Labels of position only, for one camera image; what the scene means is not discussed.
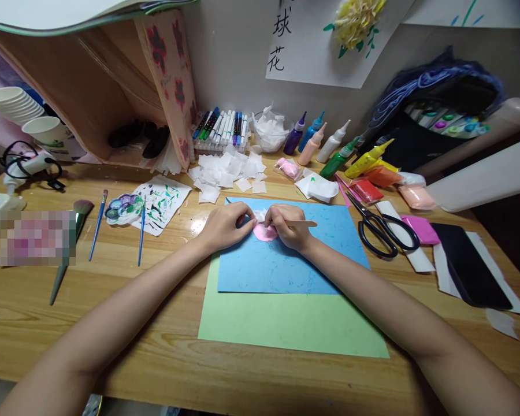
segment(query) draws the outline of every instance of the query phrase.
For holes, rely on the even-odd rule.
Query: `yellow paper flower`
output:
[[[345,0],[333,23],[338,44],[352,49],[379,19],[386,0]]]

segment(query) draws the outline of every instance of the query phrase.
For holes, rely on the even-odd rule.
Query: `white wall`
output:
[[[200,109],[260,111],[274,108],[308,123],[326,110],[328,130],[352,119],[352,138],[366,127],[366,115],[393,75],[430,61],[449,44],[455,56],[479,61],[499,76],[508,96],[520,96],[520,29],[448,28],[399,25],[360,90],[267,80],[273,18],[278,0],[201,0],[183,7],[193,80]],[[315,59],[307,45],[305,62]]]

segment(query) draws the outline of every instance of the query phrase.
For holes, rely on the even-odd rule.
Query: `hand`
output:
[[[288,226],[285,221],[305,220],[304,211],[296,206],[287,204],[274,204],[270,206],[264,226],[273,224],[277,228],[277,233],[281,241],[289,248],[296,251],[304,250],[314,240],[312,234],[305,226]]]
[[[250,221],[237,228],[237,224],[242,224],[246,215]],[[241,241],[252,231],[256,223],[257,220],[248,205],[241,201],[233,202],[214,209],[196,239],[202,242],[206,250],[213,253]]]

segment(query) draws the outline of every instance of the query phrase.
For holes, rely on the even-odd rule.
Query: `blue paint bottle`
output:
[[[322,124],[324,123],[324,121],[323,121],[324,114],[325,114],[325,110],[322,112],[322,115],[319,116],[318,118],[316,118],[313,121],[312,125],[310,127],[308,127],[308,130],[306,131],[306,134],[304,135],[304,137],[300,141],[299,152],[302,152],[304,150],[304,147],[306,146],[306,143],[308,143],[310,138],[312,136],[314,136],[314,133],[316,133],[318,130],[321,129]]]
[[[295,153],[296,145],[299,144],[300,138],[302,137],[302,131],[304,130],[304,118],[306,117],[306,112],[302,115],[302,118],[296,122],[295,128],[289,134],[285,147],[283,148],[283,153],[289,156],[293,156]]]

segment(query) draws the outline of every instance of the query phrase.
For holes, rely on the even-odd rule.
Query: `scissors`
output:
[[[404,244],[393,232],[393,230],[389,227],[389,225],[378,215],[372,213],[368,208],[360,203],[350,192],[347,192],[347,198],[351,201],[351,203],[356,207],[356,209],[362,215],[362,220],[358,221],[358,234],[360,235],[360,239],[366,246],[368,250],[380,257],[393,258],[396,257],[399,253],[397,246],[402,248],[403,250],[416,250],[420,247],[420,239],[418,235],[414,232],[412,228],[409,227],[405,222],[398,220],[395,217],[391,217],[387,214],[382,214],[382,217],[387,220],[394,222],[398,226],[402,227],[412,239],[412,246],[407,246]],[[366,238],[366,234],[364,232],[364,226],[368,227],[372,233],[374,233],[381,242],[387,246],[387,248],[391,252],[383,252],[378,250],[368,241]]]

